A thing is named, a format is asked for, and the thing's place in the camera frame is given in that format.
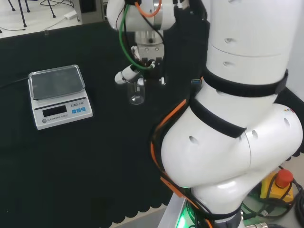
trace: yellow emergency stop box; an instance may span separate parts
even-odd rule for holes
[[[272,172],[271,174],[269,174],[267,177],[265,177],[262,180],[261,198],[263,198],[263,199],[266,198],[270,182],[271,182],[273,176],[275,176],[275,175],[276,175],[276,172]],[[269,197],[280,199],[285,194],[285,192],[288,190],[288,187],[289,187],[289,185],[283,189],[279,188],[274,181],[274,183],[271,187]],[[290,191],[288,192],[288,194],[285,196],[285,198],[283,200],[285,202],[291,202],[293,199],[294,199],[293,187],[291,187]]]

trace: electronic scale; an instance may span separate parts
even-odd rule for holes
[[[38,130],[93,116],[77,65],[33,72],[28,79]]]

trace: chair leg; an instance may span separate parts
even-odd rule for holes
[[[11,4],[10,0],[9,0],[9,3],[10,3],[10,6],[11,6],[11,9],[12,9],[13,11],[15,11],[15,8],[14,8],[13,5]]]
[[[55,14],[54,14],[54,12],[53,12],[53,9],[52,9],[52,6],[51,6],[51,3],[49,2],[49,0],[47,0],[47,2],[48,2],[49,7],[51,8],[51,11],[52,11],[52,14],[53,14],[53,18],[55,18],[56,16],[55,16]]]
[[[18,0],[18,3],[19,3],[19,7],[20,7],[20,12],[21,12],[22,20],[23,20],[23,27],[26,27],[27,25],[25,24],[24,15],[23,15],[23,11],[22,11],[22,6],[21,6],[20,0]]]
[[[28,0],[25,0],[25,4],[26,4],[26,6],[27,6],[28,13],[30,13],[30,11],[29,11],[29,6],[28,6]]]

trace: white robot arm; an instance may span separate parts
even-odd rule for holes
[[[238,210],[250,190],[302,142],[296,114],[273,104],[288,76],[286,66],[302,1],[203,2],[210,9],[209,72],[201,90],[166,133],[161,161],[175,184],[191,188],[211,213],[226,215]],[[123,5],[123,0],[109,2],[113,28],[117,18],[121,21]],[[158,5],[142,0],[141,6],[153,12]],[[173,7],[171,0],[164,0],[162,19],[156,15],[150,22],[161,30],[170,28],[175,22]],[[126,21],[129,31],[151,31],[135,6]],[[226,228],[226,222],[232,221],[231,227],[244,227],[235,220],[232,215],[215,224]]]

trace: white floor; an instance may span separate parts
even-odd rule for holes
[[[56,18],[53,18],[50,7],[40,5],[40,3],[43,0],[38,0],[38,1],[28,0],[28,7],[30,13],[27,13],[25,1],[21,0],[24,18],[27,25],[27,27],[25,28],[26,30],[6,31],[4,29],[11,29],[11,30],[24,29],[18,0],[10,0],[10,1],[13,7],[16,9],[16,11],[12,11],[12,8],[8,0],[0,0],[0,30],[2,31],[2,33],[0,33],[0,38],[12,37],[22,34],[33,33],[33,32],[40,32],[40,31],[44,31],[46,28],[50,26],[52,27],[48,28],[48,30],[81,24],[81,22],[77,21],[77,18],[74,18],[72,20],[65,19],[64,15],[74,10],[71,6],[64,4],[58,4],[54,6],[53,11],[54,14],[56,15]]]

